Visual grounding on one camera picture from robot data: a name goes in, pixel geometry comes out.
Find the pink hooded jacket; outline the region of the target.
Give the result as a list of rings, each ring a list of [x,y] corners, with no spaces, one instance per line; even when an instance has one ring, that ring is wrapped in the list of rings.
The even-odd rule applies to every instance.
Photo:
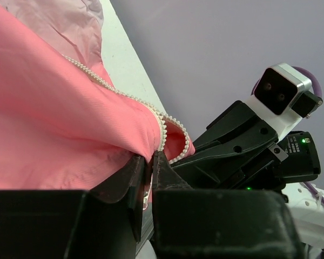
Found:
[[[100,1],[0,1],[0,189],[90,190],[134,155],[195,152],[184,126],[114,87]]]

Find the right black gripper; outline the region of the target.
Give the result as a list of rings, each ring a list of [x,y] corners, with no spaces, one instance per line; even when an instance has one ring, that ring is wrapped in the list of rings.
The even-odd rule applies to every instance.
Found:
[[[193,142],[195,153],[171,167],[195,189],[282,190],[277,142],[277,132],[236,101]]]

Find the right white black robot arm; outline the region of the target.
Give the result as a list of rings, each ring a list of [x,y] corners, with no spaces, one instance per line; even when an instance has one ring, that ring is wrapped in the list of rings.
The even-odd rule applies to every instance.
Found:
[[[236,101],[194,142],[195,153],[172,168],[195,189],[272,190],[294,216],[306,255],[324,258],[324,191],[311,181],[321,172],[308,132],[280,137],[248,105]]]

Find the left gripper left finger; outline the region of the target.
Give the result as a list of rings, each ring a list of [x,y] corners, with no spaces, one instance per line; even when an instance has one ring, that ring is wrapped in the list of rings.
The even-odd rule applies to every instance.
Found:
[[[145,160],[92,190],[0,190],[0,258],[135,258]]]

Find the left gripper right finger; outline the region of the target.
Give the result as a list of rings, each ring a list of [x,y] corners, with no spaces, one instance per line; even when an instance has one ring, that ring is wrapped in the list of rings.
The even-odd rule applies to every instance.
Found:
[[[157,258],[304,258],[281,195],[193,189],[155,152],[152,214]]]

